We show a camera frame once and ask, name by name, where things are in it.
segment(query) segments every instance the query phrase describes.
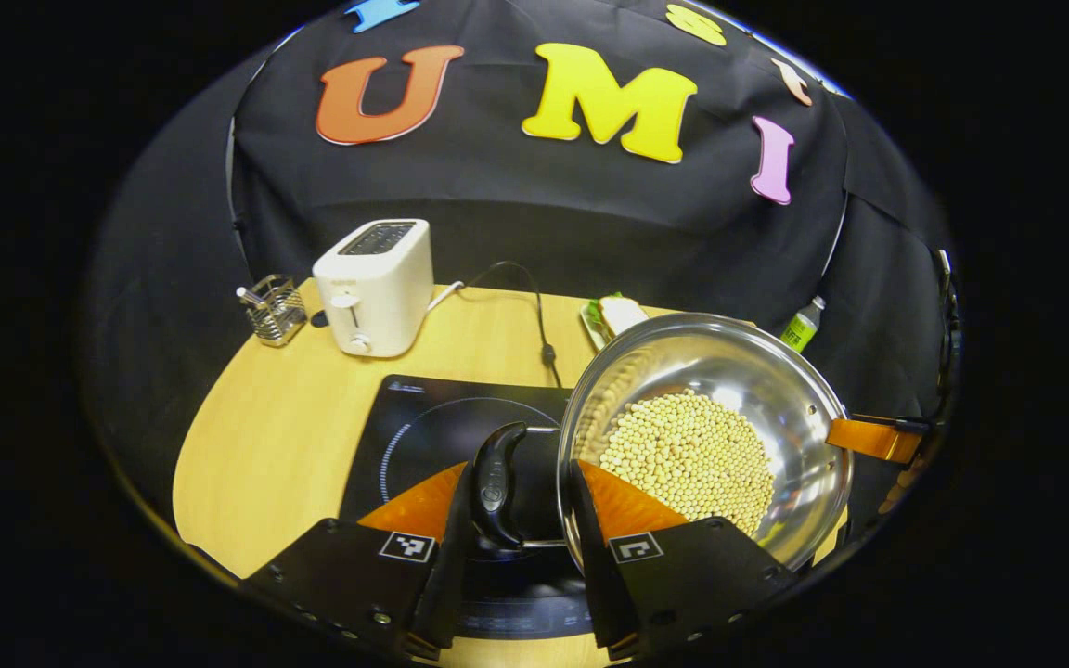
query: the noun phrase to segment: black induction cooker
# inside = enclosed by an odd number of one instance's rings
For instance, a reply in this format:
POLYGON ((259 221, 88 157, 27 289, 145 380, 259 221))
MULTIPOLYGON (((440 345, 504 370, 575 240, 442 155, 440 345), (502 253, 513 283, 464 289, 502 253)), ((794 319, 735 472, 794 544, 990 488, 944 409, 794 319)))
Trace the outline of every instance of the black induction cooker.
MULTIPOLYGON (((572 390, 386 376, 377 389, 340 517, 356 521, 460 462, 514 421, 559 426, 572 390)), ((563 537, 556 511, 559 435, 530 433, 514 452, 514 524, 526 540, 563 537)), ((587 634, 585 582, 567 548, 470 550, 456 634, 533 639, 587 634)))

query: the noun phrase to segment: blue letter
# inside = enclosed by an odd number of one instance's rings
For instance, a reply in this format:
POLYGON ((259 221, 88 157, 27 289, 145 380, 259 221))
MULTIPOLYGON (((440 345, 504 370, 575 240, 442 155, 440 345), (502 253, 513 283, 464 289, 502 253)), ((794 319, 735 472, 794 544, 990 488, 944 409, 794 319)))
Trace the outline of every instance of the blue letter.
POLYGON ((393 17, 402 17, 419 6, 419 3, 402 3, 399 0, 366 0, 365 3, 354 4, 344 11, 345 14, 357 13, 361 22, 354 27, 353 32, 365 32, 372 27, 389 21, 393 17))

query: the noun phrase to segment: wooden tabletop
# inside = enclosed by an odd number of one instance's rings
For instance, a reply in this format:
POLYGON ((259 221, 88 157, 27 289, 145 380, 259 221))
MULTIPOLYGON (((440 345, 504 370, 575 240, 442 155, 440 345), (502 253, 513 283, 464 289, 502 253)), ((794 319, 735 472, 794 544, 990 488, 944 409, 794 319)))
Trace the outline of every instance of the wooden tabletop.
MULTIPOLYGON (((309 313, 321 310, 312 279, 299 291, 309 313)), ((580 320, 585 304, 543 295, 546 338, 567 388, 597 354, 580 320)), ((670 313, 642 308, 650 316, 670 313)), ((441 301, 412 349, 398 358, 342 354, 327 328, 306 326, 282 348, 250 337, 217 377, 184 439, 172 484, 180 535, 247 578, 315 522, 339 515, 353 453, 384 376, 555 386, 540 349, 533 293, 481 288, 441 301)), ((545 641, 456 638, 439 661, 514 668, 607 663, 590 634, 545 641)))

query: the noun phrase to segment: orange letter u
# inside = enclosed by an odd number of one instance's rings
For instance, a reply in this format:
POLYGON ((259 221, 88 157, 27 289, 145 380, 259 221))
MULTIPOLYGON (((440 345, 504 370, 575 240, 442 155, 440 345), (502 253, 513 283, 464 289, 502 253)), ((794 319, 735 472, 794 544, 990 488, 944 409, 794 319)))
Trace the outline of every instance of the orange letter u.
POLYGON ((406 135, 423 125, 436 109, 439 89, 450 60, 464 55, 461 46, 425 46, 403 56, 412 63, 403 102, 390 113, 369 116, 361 113, 361 98, 369 76, 386 64, 386 59, 353 60, 324 73, 324 94, 315 111, 315 131, 335 144, 367 144, 406 135))

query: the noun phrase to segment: pan handle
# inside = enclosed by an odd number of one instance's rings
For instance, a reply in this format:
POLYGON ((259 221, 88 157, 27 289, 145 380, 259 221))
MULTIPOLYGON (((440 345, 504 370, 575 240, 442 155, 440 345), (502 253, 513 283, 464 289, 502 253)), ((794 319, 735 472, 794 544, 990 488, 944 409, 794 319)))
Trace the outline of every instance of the pan handle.
POLYGON ((510 506, 514 500, 514 448, 525 435, 525 422, 510 422, 489 435, 472 461, 472 524, 503 549, 523 546, 523 538, 510 524, 510 506))

